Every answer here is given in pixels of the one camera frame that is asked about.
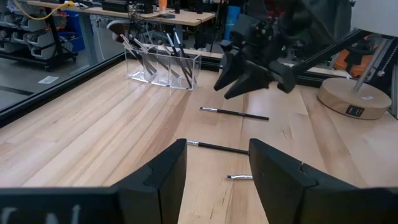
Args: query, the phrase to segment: wooden disc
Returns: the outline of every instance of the wooden disc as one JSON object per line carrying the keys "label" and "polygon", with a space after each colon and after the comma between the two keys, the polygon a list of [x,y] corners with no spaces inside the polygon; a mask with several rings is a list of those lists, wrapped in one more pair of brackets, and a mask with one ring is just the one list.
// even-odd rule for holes
{"label": "wooden disc", "polygon": [[352,89],[355,80],[329,78],[318,92],[319,100],[327,107],[350,117],[378,119],[391,105],[391,99],[381,90],[363,83],[357,93]]}

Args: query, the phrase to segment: workbench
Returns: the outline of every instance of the workbench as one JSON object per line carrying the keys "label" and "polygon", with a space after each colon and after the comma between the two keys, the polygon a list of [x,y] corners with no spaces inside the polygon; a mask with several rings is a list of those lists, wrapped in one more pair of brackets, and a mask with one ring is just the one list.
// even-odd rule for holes
{"label": "workbench", "polygon": [[[355,186],[398,186],[398,121],[389,113],[349,118],[323,106],[316,88],[286,94],[276,83],[225,100],[217,78],[201,71],[193,91],[174,90],[128,79],[121,62],[0,129],[0,186],[109,186],[178,138],[245,150],[258,138]],[[226,179],[250,173],[246,155],[188,146],[179,223],[267,223],[253,181]]]}
{"label": "workbench", "polygon": [[[56,3],[49,3],[49,2],[40,2],[40,1],[27,1],[27,4],[30,4],[32,6],[41,6],[41,7],[46,7],[46,8],[51,8],[55,9],[56,7],[59,7],[60,4]],[[98,63],[97,59],[97,54],[95,50],[95,45],[94,45],[94,38],[93,38],[93,33],[91,30],[91,21],[90,21],[90,14],[96,14],[96,15],[102,15],[102,16],[111,16],[111,17],[119,17],[119,18],[129,18],[129,14],[126,12],[113,12],[113,11],[107,11],[107,10],[102,10],[101,7],[91,7],[88,9],[80,9],[79,7],[66,7],[63,8],[65,10],[70,10],[70,11],[75,11],[79,12],[79,23],[81,27],[81,35],[83,36],[83,40],[85,43],[87,57],[88,57],[88,64],[90,66],[96,65]],[[142,19],[146,21],[146,18],[148,18],[148,21],[151,22],[160,22],[163,24],[172,24],[175,25],[175,31],[178,34],[178,37],[180,40],[183,39],[182,37],[182,26],[200,26],[202,23],[209,21],[210,19],[214,18],[215,15],[209,12],[204,12],[203,14],[197,14],[195,12],[188,12],[181,10],[180,14],[174,14],[171,13],[174,10],[167,10],[167,13],[175,15],[175,18],[173,19],[164,19],[160,17],[155,17],[158,16],[159,12],[154,12],[150,14],[139,14],[138,19]]]}

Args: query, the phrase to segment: orange object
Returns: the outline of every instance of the orange object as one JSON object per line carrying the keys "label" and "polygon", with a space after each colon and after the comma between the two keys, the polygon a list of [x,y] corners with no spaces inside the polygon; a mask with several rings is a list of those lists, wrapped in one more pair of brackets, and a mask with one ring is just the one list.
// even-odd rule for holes
{"label": "orange object", "polygon": [[167,0],[159,0],[159,12],[166,13]]}
{"label": "orange object", "polygon": [[[343,50],[340,52],[340,55],[338,56],[336,62],[335,62],[335,69],[338,70],[346,70],[348,64],[345,62],[346,57],[348,56],[349,51],[348,50]],[[372,55],[363,55],[362,56],[362,62],[360,65],[353,65],[351,68],[351,71],[349,71],[349,74],[352,77],[360,77],[363,72],[365,71],[366,66],[368,66],[369,62],[372,59]]]}

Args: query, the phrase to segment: wooden tabletop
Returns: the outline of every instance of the wooden tabletop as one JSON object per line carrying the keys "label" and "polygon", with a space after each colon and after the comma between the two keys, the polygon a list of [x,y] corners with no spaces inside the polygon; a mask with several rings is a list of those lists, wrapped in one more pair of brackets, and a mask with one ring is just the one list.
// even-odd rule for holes
{"label": "wooden tabletop", "polygon": [[[28,4],[33,6],[42,6],[42,7],[49,7],[49,8],[56,8],[60,4],[55,3],[48,3],[48,2],[40,2],[40,1],[27,1]],[[121,17],[121,18],[128,18],[129,15],[126,12],[113,12],[102,10],[101,7],[92,7],[89,9],[79,9],[78,7],[68,7],[64,8],[71,11],[76,12],[85,12],[90,14],[97,14],[97,15],[104,15],[104,16],[113,16],[113,17]],[[149,19],[151,21],[159,21],[159,22],[167,22],[170,24],[181,24],[186,26],[197,26],[202,22],[209,21],[210,19],[214,18],[215,15],[213,13],[204,12],[203,14],[197,14],[195,12],[188,12],[181,10],[179,14],[171,13],[174,11],[173,9],[168,9],[167,13],[175,15],[174,19],[163,19],[163,18],[152,18]],[[154,16],[159,15],[158,12],[150,13],[150,14],[139,14],[140,19],[151,18]]]}
{"label": "wooden tabletop", "polygon": [[[258,138],[358,187],[398,186],[398,121],[349,118],[296,86],[225,100],[214,72],[201,71],[194,91],[126,78],[120,63],[0,129],[0,186],[111,185],[178,138],[247,149]],[[200,111],[208,106],[269,121]],[[188,146],[179,223],[267,223],[248,157]]]}

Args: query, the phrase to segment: clear acrylic holder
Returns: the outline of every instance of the clear acrylic holder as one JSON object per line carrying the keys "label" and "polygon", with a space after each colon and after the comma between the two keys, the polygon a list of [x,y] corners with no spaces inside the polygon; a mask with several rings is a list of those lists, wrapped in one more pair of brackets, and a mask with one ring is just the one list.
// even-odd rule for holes
{"label": "clear acrylic holder", "polygon": [[193,90],[197,84],[201,55],[186,54],[187,58],[173,57],[156,46],[150,49],[156,53],[133,50],[132,54],[127,49],[124,51],[129,78],[183,90]]}

